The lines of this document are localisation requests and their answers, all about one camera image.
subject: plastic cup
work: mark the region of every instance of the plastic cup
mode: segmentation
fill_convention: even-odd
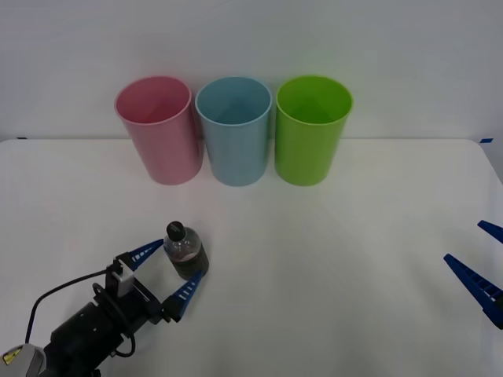
[[[276,171],[293,185],[316,185],[330,170],[353,98],[337,81],[306,75],[277,91]]]
[[[189,87],[169,76],[135,81],[116,99],[116,112],[150,177],[164,185],[190,180],[203,162],[191,99]]]
[[[197,94],[211,170],[221,183],[250,185],[264,174],[271,105],[269,88],[247,77],[210,82]]]

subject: cup rim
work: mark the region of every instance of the cup rim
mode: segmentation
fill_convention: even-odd
[[[341,116],[340,118],[336,119],[336,120],[333,120],[331,122],[328,122],[328,123],[309,123],[309,122],[303,122],[302,120],[299,120],[299,119],[295,119],[293,116],[289,115],[285,110],[283,110],[283,108],[281,108],[280,106],[280,101],[278,100],[278,95],[279,93],[281,92],[281,90],[283,89],[283,87],[287,84],[289,84],[290,82],[294,82],[298,79],[305,79],[305,78],[308,78],[308,77],[319,77],[319,78],[322,78],[322,79],[327,79],[327,80],[330,80],[332,82],[335,82],[336,84],[339,84],[341,85],[344,90],[346,90],[346,92],[349,94],[349,98],[351,99],[351,106],[349,107],[349,110],[347,111],[346,115],[345,116]],[[286,116],[287,118],[289,118],[290,120],[293,120],[294,122],[297,122],[297,123],[300,123],[300,124],[304,124],[306,126],[331,126],[332,124],[334,123],[337,123],[337,122],[340,122],[342,119],[346,118],[349,116],[349,114],[351,113],[351,110],[353,110],[353,104],[354,104],[354,98],[353,98],[353,94],[351,94],[351,91],[345,86],[343,85],[341,82],[329,77],[329,76],[324,76],[324,75],[300,75],[300,76],[295,76],[285,82],[283,82],[281,84],[281,86],[277,89],[277,92],[276,92],[276,106],[277,108],[280,110],[280,112]]]
[[[197,103],[198,100],[199,100],[199,96],[203,92],[203,90],[205,90],[207,88],[207,86],[210,86],[214,82],[217,82],[217,81],[220,81],[220,80],[224,80],[224,79],[248,79],[248,80],[255,81],[255,82],[259,83],[260,85],[262,85],[264,88],[266,88],[267,93],[269,94],[269,105],[267,105],[267,109],[261,115],[257,116],[255,119],[250,120],[250,121],[245,122],[245,123],[226,124],[226,123],[216,122],[213,119],[209,119],[199,109],[199,104]],[[256,79],[254,77],[250,77],[250,76],[223,76],[220,79],[216,79],[216,80],[213,80],[213,81],[209,82],[208,84],[204,85],[201,89],[199,89],[199,91],[197,92],[197,95],[196,95],[196,100],[194,102],[196,104],[197,114],[199,114],[199,116],[201,118],[207,120],[208,122],[211,122],[213,124],[217,124],[219,126],[226,126],[226,127],[236,127],[237,126],[237,127],[241,127],[241,126],[247,126],[248,124],[254,123],[257,120],[262,119],[265,115],[267,115],[269,113],[270,108],[273,106],[273,94],[271,93],[269,87],[262,80]]]
[[[148,80],[148,79],[156,79],[156,78],[163,78],[163,79],[173,79],[175,81],[178,81],[180,82],[186,89],[187,91],[189,92],[189,99],[187,100],[187,103],[185,104],[185,106],[182,108],[182,110],[180,110],[179,112],[177,112],[175,115],[171,116],[170,118],[166,118],[166,119],[163,119],[163,120],[160,120],[159,122],[154,122],[154,123],[138,123],[138,122],[132,122],[130,121],[129,119],[126,119],[124,118],[122,115],[120,115],[119,111],[117,110],[117,101],[119,100],[120,96],[130,87],[130,86],[133,86],[134,84],[136,84],[137,82],[140,82],[140,81],[144,81],[144,80]],[[172,119],[175,119],[175,118],[178,118],[181,114],[183,114],[185,112],[185,110],[190,106],[190,103],[192,102],[192,90],[190,90],[189,86],[184,82],[182,81],[181,79],[179,79],[178,77],[175,77],[175,76],[169,76],[169,75],[151,75],[151,76],[145,76],[145,77],[142,77],[142,78],[139,78],[138,80],[134,80],[133,82],[130,82],[129,84],[127,84],[125,87],[123,87],[120,91],[119,91],[119,94],[117,94],[117,97],[116,97],[116,100],[114,102],[114,109],[116,111],[116,114],[117,116],[119,116],[119,118],[121,118],[121,120],[123,120],[124,122],[126,123],[129,123],[129,124],[134,124],[135,126],[159,126],[160,124],[164,124],[165,122],[167,121],[170,121]]]

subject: plastic bottle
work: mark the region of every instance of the plastic bottle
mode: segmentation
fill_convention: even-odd
[[[184,227],[180,221],[173,221],[166,227],[166,232],[164,251],[178,275],[185,280],[199,271],[206,275],[210,263],[196,231]]]

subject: dark liquid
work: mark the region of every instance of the dark liquid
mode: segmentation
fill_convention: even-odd
[[[204,251],[203,245],[201,245],[201,249],[199,249],[198,253],[188,261],[171,262],[173,263],[178,275],[185,280],[190,279],[199,271],[203,273],[203,276],[206,275],[207,269],[210,267],[210,262],[207,259],[206,251]]]

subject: white table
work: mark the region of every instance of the white table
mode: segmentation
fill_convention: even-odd
[[[503,224],[503,187],[478,145],[344,140],[308,188],[273,160],[248,187],[220,184],[207,160],[169,187],[128,140],[1,143],[0,349],[23,341],[41,293],[179,220],[201,235],[210,272],[182,322],[145,326],[108,375],[501,375],[503,333],[442,260],[503,286],[503,245],[476,226]],[[162,251],[152,258],[139,278],[167,296],[182,281]],[[31,342],[92,296],[88,281],[48,298]]]

